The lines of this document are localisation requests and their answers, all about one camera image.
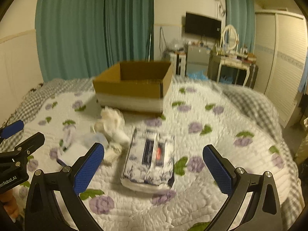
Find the white green plush ring toy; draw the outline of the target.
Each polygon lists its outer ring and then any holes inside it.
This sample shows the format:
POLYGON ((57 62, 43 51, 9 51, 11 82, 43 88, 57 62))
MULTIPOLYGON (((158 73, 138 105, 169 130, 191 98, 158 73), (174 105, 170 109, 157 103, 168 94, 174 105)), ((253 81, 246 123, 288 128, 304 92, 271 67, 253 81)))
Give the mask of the white green plush ring toy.
POLYGON ((66 125, 63 128, 63 138, 61 139, 60 153, 65 153, 76 139, 76 125, 66 125))

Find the cream fluffy cloth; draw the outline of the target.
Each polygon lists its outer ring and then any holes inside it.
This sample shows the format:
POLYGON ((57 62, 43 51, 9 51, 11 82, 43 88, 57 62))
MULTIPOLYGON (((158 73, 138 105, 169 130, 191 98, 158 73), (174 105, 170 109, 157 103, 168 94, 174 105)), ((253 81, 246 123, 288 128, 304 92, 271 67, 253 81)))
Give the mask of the cream fluffy cloth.
POLYGON ((101 109, 100 116, 100 119, 93 125, 94 131, 103 134, 108 142, 114 142, 128 148, 131 140, 124 133, 125 120, 123 114, 118 109, 105 106, 101 109))

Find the large floral tissue pack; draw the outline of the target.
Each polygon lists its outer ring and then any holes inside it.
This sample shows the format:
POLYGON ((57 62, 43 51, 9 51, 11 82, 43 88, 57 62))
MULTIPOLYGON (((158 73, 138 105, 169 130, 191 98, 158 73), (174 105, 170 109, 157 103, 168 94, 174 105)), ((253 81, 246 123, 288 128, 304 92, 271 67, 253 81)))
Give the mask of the large floral tissue pack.
POLYGON ((164 194, 174 183, 173 135, 135 128, 127 153, 121 184, 133 191, 164 194))

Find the grey checked blanket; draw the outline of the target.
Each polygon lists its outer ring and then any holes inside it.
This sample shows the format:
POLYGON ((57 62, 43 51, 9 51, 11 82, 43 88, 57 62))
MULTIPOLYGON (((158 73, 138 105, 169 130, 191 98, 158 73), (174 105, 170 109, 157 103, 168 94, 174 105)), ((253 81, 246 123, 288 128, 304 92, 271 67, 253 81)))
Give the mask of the grey checked blanket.
POLYGON ((4 123, 4 126, 8 126, 17 120, 22 120, 24 123, 32 121, 41 109, 43 103, 54 95, 65 92, 89 92, 93 90, 94 88, 90 78, 73 80, 53 79, 52 81, 44 83, 41 87, 29 91, 21 105, 19 105, 15 112, 4 123))

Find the blue small tissue pack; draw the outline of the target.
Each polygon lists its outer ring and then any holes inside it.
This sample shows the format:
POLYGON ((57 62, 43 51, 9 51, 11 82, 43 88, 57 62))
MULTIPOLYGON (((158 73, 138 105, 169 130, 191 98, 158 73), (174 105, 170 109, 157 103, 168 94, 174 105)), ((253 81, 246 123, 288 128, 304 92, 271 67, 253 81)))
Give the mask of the blue small tissue pack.
POLYGON ((80 157, 84 156, 90 148, 100 143, 104 148, 108 146, 108 140, 101 133, 88 133, 76 137, 65 151, 61 151, 56 159, 61 166, 72 166, 80 157))

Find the teal curtain left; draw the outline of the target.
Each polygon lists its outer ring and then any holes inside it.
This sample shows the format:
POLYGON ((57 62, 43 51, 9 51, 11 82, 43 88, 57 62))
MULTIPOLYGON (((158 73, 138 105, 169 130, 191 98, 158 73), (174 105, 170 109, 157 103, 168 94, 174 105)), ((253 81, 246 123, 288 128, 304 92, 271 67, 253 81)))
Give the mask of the teal curtain left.
POLYGON ((38 0, 44 81, 89 78, 123 60, 153 59, 154 0, 38 0))

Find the teal curtain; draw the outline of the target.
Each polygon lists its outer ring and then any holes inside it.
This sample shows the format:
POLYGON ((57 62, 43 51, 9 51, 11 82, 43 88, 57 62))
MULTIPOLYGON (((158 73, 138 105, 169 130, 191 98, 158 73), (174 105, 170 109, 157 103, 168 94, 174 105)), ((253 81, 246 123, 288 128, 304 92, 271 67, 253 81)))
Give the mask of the teal curtain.
POLYGON ((226 25, 233 25, 239 34, 239 48, 252 53, 255 42, 254 0, 226 0, 226 25))
POLYGON ((154 0, 38 0, 44 81, 89 78, 123 60, 153 59, 154 0))

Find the brown cardboard box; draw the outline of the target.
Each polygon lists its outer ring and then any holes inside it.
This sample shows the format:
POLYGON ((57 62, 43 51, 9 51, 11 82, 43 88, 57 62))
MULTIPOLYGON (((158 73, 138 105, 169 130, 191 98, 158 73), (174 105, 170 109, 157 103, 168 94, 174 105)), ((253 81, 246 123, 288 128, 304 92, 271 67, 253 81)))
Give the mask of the brown cardboard box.
POLYGON ((122 61, 93 80, 98 102, 114 109, 163 112, 173 67, 163 61, 122 61))

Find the white dressing table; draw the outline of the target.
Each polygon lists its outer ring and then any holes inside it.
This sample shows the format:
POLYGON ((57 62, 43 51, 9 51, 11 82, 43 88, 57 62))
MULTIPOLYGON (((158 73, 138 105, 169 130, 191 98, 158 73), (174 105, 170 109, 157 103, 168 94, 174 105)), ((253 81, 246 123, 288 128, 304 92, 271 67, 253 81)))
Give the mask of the white dressing table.
POLYGON ((218 63, 218 72, 214 79, 216 82, 237 85, 240 79, 240 71, 245 71, 246 75, 243 78, 242 86, 254 88, 258 73, 258 66, 256 64, 245 63, 239 59, 231 59, 221 55, 214 55, 212 61, 218 63), (236 69, 236 78, 233 79, 233 76, 223 78, 221 74, 222 67, 236 69))

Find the small grey refrigerator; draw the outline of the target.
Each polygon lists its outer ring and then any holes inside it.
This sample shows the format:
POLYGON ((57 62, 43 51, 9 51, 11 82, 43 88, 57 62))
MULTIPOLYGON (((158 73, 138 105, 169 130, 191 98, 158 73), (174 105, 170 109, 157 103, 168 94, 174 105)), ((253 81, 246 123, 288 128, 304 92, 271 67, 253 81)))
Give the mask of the small grey refrigerator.
POLYGON ((202 73, 207 77, 210 51, 205 47, 189 45, 186 55, 186 75, 202 73))

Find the white wardrobe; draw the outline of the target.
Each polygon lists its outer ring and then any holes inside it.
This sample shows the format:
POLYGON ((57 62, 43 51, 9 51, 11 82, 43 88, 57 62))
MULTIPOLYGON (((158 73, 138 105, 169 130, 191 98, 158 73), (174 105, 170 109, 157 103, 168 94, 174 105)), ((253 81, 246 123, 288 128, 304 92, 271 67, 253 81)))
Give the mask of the white wardrobe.
POLYGON ((298 86, 306 59, 306 20, 302 15, 279 10, 260 10, 255 18, 258 74, 254 89, 273 103, 279 123, 285 127, 301 99, 298 86))

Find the white oval vanity mirror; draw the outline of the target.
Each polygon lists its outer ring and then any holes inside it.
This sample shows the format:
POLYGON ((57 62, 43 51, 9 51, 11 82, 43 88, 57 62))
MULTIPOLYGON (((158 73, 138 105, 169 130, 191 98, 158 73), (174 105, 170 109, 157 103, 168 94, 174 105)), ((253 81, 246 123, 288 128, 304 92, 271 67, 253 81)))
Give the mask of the white oval vanity mirror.
POLYGON ((229 24, 227 25, 221 33, 220 47, 223 52, 227 53, 230 51, 237 51, 239 44, 239 34, 236 28, 229 24))

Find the teal curtain right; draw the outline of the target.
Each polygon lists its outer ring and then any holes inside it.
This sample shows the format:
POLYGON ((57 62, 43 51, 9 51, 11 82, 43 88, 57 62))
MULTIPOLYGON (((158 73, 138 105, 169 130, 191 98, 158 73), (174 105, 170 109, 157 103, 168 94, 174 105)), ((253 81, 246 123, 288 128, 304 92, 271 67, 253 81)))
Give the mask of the teal curtain right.
POLYGON ((239 34, 239 48, 252 53, 255 42, 254 0, 226 0, 226 25, 233 25, 239 34))

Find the black wall television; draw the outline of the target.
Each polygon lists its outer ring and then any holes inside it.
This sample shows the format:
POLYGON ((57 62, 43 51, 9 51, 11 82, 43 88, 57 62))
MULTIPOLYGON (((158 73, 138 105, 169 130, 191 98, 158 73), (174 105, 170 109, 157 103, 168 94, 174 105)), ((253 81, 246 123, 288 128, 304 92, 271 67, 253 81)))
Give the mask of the black wall television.
POLYGON ((184 30, 185 33, 188 34, 195 34, 217 40, 221 35, 221 21, 186 12, 184 30))

